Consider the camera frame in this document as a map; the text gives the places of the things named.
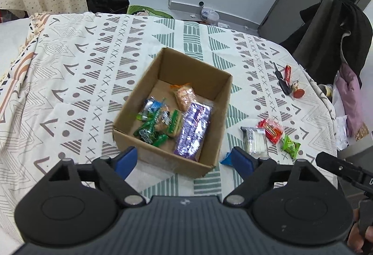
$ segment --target small cardboard box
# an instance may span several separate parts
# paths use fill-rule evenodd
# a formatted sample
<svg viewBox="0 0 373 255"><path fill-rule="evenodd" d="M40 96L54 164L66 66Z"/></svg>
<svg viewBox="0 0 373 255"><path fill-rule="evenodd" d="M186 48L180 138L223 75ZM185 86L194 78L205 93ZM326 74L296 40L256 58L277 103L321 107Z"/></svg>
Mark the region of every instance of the small cardboard box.
<svg viewBox="0 0 373 255"><path fill-rule="evenodd" d="M136 120L136 115L142 110L145 100L150 96L158 100L165 97L170 110L179 109L170 85L186 83L192 85L197 97L214 102L198 162L173 154L176 138L169 138L156 148L133 136L142 124ZM229 73L173 49L161 49L114 122L113 136L119 150L135 146L142 161L193 178L204 176L218 162L231 86L232 76Z"/></svg>

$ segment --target jacket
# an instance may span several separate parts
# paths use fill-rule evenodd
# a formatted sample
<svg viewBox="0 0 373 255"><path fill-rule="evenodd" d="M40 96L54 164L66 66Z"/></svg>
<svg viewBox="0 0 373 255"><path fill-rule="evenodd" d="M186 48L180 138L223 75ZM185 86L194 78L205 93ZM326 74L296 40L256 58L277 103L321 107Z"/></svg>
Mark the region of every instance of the jacket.
<svg viewBox="0 0 373 255"><path fill-rule="evenodd" d="M305 24L280 43L317 82L333 84L341 67L342 49L346 62L358 77L372 42L372 26L363 11L350 0L331 0L331 5L316 16L320 3L300 12ZM345 32L350 36L343 38Z"/></svg>

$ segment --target finger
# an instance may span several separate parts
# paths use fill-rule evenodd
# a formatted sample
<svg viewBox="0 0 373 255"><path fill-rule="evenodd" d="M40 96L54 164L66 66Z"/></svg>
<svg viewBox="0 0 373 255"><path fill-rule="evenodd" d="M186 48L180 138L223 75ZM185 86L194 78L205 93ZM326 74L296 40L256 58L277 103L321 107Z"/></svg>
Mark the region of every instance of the finger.
<svg viewBox="0 0 373 255"><path fill-rule="evenodd" d="M359 220L359 209L354 210L354 222Z"/></svg>
<svg viewBox="0 0 373 255"><path fill-rule="evenodd" d="M364 245L364 238L362 238L359 233L359 226L357 223L354 224L351 229L350 235L348 236L347 245L355 252L359 252Z"/></svg>
<svg viewBox="0 0 373 255"><path fill-rule="evenodd" d="M373 226L368 227L367 231L365 232L365 238L367 241L373 243Z"/></svg>

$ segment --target pink bag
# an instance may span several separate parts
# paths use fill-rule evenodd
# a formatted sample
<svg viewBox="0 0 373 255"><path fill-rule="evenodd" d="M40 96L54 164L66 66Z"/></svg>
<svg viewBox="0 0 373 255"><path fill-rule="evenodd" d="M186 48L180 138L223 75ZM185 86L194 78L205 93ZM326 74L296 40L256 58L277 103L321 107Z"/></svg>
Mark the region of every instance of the pink bag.
<svg viewBox="0 0 373 255"><path fill-rule="evenodd" d="M355 136L364 123L359 81L346 63L342 63L339 73L335 84L347 115L348 136Z"/></svg>

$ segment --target patterned bed sheet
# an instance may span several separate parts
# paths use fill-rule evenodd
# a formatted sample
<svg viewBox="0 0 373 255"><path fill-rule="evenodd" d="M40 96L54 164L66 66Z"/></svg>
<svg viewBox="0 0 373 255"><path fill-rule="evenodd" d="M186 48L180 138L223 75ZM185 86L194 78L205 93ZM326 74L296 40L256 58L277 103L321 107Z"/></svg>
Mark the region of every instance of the patterned bed sheet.
<svg viewBox="0 0 373 255"><path fill-rule="evenodd" d="M157 17L112 14L41 15L30 24L28 44L0 88L0 227L21 241L14 224L20 199L60 159L87 163L116 155L113 121L142 73L162 47L171 47L233 75L221 158L243 146L241 126L273 117L301 143L299 157L336 155L333 108L282 47L213 26ZM305 90L285 96L277 84L289 64ZM270 156L291 164L279 145ZM333 183L336 178L322 171ZM138 162L127 182L152 195L225 197L242 179L218 164L190 179Z"/></svg>

